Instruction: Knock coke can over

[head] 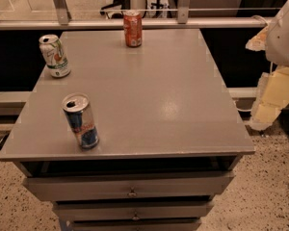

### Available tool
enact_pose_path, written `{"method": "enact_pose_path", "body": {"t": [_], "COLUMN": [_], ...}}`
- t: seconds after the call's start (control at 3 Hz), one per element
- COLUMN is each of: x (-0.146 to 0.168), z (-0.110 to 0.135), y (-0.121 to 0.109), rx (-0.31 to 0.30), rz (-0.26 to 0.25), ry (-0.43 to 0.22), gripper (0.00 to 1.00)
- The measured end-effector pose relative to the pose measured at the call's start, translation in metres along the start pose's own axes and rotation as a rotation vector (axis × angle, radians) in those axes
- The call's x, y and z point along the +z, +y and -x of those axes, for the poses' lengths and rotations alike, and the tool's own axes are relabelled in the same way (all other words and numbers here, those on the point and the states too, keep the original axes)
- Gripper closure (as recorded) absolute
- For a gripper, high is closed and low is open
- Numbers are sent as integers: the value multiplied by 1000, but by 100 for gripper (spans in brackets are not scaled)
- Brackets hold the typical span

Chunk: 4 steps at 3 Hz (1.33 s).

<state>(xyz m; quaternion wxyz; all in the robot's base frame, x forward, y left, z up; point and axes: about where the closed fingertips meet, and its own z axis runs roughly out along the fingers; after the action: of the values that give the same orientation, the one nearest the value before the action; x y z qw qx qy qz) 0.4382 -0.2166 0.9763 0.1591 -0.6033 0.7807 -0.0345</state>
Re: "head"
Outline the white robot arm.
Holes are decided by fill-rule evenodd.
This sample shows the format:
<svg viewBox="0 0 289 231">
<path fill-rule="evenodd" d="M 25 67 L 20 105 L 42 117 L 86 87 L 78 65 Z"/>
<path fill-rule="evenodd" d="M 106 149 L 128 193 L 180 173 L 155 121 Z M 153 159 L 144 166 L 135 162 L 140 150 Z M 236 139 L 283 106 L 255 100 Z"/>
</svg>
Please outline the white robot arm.
<svg viewBox="0 0 289 231">
<path fill-rule="evenodd" d="M 275 70 L 261 75 L 250 111 L 250 128 L 261 131 L 270 127 L 289 104 L 289 0 L 272 21 L 247 42 L 246 48 L 264 50 L 266 59 L 276 65 Z"/>
</svg>

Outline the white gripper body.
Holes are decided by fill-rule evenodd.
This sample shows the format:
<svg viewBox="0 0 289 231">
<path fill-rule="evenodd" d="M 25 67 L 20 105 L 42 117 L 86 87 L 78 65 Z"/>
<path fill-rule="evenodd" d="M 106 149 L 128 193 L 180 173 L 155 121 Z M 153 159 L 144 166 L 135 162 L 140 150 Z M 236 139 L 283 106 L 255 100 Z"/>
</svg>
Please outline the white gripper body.
<svg viewBox="0 0 289 231">
<path fill-rule="evenodd" d="M 275 64 L 289 66 L 289 0 L 269 24 L 266 58 Z"/>
</svg>

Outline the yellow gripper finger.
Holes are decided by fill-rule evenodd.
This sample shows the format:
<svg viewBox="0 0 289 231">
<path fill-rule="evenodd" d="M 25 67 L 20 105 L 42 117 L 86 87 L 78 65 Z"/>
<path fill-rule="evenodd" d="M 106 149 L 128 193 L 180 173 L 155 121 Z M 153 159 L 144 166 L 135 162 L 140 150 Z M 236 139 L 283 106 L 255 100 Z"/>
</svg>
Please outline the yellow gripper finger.
<svg viewBox="0 0 289 231">
<path fill-rule="evenodd" d="M 254 37 L 252 37 L 246 44 L 246 48 L 251 51 L 264 51 L 266 49 L 266 38 L 268 33 L 268 26 L 264 27 Z"/>
<path fill-rule="evenodd" d="M 289 66 L 279 65 L 272 73 L 263 73 L 258 81 L 256 100 L 251 108 L 249 126 L 266 130 L 289 104 Z"/>
</svg>

